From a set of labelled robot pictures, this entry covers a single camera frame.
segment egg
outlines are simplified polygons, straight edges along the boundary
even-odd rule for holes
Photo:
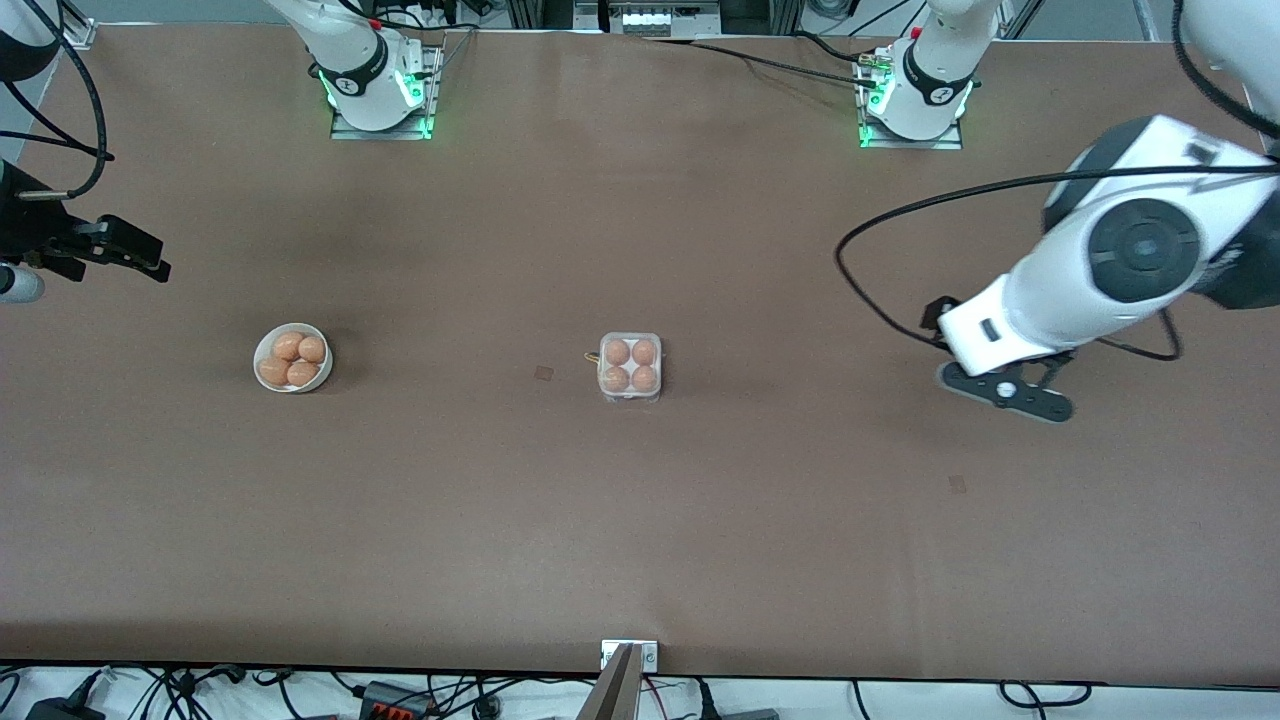
[[[317,337],[305,337],[298,343],[298,355],[307,363],[323,363],[325,355],[324,341]]]
[[[305,386],[310,383],[319,372],[320,368],[316,368],[315,365],[307,363],[306,360],[301,360],[298,363],[289,365],[289,372],[287,377],[289,379],[291,386]]]
[[[604,372],[604,389],[622,392],[631,384],[631,377],[622,368],[609,368]]]
[[[257,365],[257,374],[275,387],[284,384],[289,373],[289,361],[279,357],[268,357]]]
[[[653,365],[654,360],[658,359],[658,347],[652,340],[640,340],[631,348],[631,356],[641,365]]]
[[[631,357],[631,348],[625,340],[611,340],[604,345],[604,360],[609,365],[622,365]]]
[[[652,392],[658,387],[658,373],[648,365],[641,365],[631,375],[631,384],[636,386],[637,392]]]
[[[271,343],[271,355],[275,355],[280,360],[297,360],[300,342],[302,342],[302,333],[292,331],[282,333],[280,337],[275,338],[275,342]]]

